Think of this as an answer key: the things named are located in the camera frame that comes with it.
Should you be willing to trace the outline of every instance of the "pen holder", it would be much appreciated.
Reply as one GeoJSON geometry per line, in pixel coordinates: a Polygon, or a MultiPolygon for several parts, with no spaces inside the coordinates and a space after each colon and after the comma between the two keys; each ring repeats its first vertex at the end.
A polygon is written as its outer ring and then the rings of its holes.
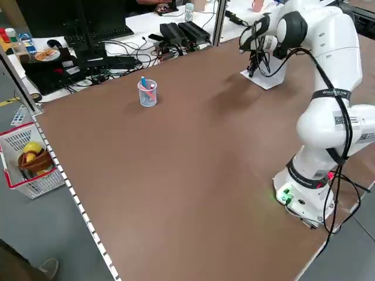
{"type": "Polygon", "coordinates": [[[142,85],[142,81],[138,82],[139,102],[144,107],[153,107],[156,104],[156,88],[157,83],[154,80],[146,80],[146,87],[142,85]]]}

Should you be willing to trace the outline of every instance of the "shoe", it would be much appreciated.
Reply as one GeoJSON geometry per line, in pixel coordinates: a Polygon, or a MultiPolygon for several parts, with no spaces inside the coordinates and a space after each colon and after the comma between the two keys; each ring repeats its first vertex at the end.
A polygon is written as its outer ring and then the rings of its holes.
{"type": "Polygon", "coordinates": [[[59,268],[59,261],[57,259],[46,260],[38,269],[42,271],[49,279],[53,279],[59,268]]]}

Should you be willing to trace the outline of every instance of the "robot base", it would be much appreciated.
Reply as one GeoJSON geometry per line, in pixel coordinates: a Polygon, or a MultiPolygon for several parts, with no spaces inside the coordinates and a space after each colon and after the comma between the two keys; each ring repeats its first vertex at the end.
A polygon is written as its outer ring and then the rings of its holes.
{"type": "MultiPolygon", "coordinates": [[[[324,201],[329,190],[328,184],[320,189],[308,189],[297,183],[285,168],[274,177],[276,199],[300,217],[311,228],[323,223],[324,201]]],[[[326,219],[333,212],[335,203],[330,191],[326,206],[326,219]]]]}

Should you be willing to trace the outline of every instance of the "black strap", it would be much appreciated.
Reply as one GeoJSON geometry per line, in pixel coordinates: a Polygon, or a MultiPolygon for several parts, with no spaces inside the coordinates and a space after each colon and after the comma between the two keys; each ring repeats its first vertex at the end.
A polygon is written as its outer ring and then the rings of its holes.
{"type": "Polygon", "coordinates": [[[329,156],[332,157],[332,159],[340,166],[343,166],[345,164],[345,161],[348,160],[349,157],[347,157],[346,159],[342,158],[338,152],[336,151],[335,148],[327,148],[326,149],[329,156]]]}
{"type": "Polygon", "coordinates": [[[326,186],[326,184],[329,181],[329,177],[328,177],[327,174],[324,176],[324,178],[322,178],[320,180],[307,179],[306,177],[304,177],[303,175],[301,175],[300,173],[298,173],[297,170],[294,168],[293,158],[294,158],[294,156],[287,163],[287,168],[288,168],[289,174],[291,175],[291,177],[297,183],[299,183],[300,185],[302,185],[302,186],[304,186],[304,187],[306,187],[308,189],[321,189],[322,187],[326,186]]]}
{"type": "Polygon", "coordinates": [[[324,89],[316,91],[312,94],[311,100],[314,98],[334,98],[334,97],[340,97],[345,98],[348,101],[350,100],[350,97],[352,96],[352,92],[343,90],[343,89],[324,89]]]}

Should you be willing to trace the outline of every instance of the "blue pen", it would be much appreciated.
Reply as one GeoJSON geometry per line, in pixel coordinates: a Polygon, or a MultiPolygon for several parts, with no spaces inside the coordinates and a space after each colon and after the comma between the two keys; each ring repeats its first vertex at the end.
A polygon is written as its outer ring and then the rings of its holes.
{"type": "Polygon", "coordinates": [[[145,77],[142,76],[141,77],[141,81],[142,81],[142,86],[145,87],[145,88],[147,88],[146,87],[146,79],[145,79],[145,77]]]}

